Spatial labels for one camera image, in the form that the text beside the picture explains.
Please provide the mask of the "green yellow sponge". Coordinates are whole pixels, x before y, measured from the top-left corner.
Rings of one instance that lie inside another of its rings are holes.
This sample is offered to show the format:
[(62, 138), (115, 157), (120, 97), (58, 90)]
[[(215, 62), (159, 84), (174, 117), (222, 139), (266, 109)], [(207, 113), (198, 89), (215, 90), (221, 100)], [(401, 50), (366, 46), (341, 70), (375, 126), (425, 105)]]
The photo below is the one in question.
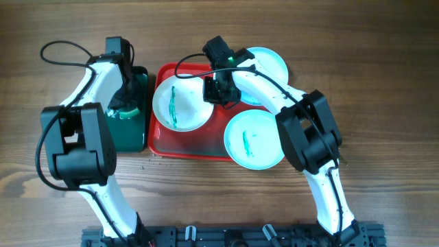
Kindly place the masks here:
[(120, 119), (130, 119), (135, 117), (140, 113), (140, 110), (137, 107), (134, 108), (120, 108), (119, 109), (119, 118)]

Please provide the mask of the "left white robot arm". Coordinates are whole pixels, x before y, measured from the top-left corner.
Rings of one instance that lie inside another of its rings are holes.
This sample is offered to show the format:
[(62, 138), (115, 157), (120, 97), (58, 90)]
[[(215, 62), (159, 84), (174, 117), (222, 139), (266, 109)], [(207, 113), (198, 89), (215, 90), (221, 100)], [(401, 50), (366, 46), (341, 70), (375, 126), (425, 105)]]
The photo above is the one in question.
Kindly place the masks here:
[(108, 37), (105, 52), (80, 65), (85, 75), (74, 92), (40, 114), (38, 177), (57, 191), (78, 192), (102, 224), (96, 233), (84, 232), (83, 246), (155, 245), (115, 178), (117, 149), (106, 121), (107, 110), (129, 119), (143, 107), (145, 92), (137, 75), (146, 75), (147, 69), (133, 62), (129, 41)]

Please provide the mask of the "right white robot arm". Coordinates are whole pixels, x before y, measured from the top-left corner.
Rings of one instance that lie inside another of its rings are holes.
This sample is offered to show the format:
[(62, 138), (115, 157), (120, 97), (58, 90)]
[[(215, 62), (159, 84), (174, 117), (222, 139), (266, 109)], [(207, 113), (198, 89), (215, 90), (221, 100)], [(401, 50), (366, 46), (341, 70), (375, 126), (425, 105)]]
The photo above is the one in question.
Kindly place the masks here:
[(212, 69), (204, 78), (204, 101), (225, 106), (246, 93), (272, 113), (285, 158), (311, 187), (318, 224), (337, 245), (350, 241), (355, 217), (338, 170), (342, 138), (325, 96), (290, 86), (284, 60), (267, 48), (233, 51), (216, 36), (202, 52)]

